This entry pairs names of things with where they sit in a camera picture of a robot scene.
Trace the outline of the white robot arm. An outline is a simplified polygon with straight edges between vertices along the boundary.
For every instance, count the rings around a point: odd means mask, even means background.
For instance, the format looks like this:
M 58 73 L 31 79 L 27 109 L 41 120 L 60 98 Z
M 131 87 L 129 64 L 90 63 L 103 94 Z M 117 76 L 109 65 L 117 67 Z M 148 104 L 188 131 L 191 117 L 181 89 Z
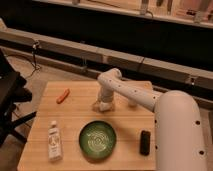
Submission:
M 101 73 L 97 80 L 101 103 L 111 102 L 117 92 L 155 114 L 156 171 L 207 171 L 200 110 L 191 95 L 131 85 L 117 68 Z

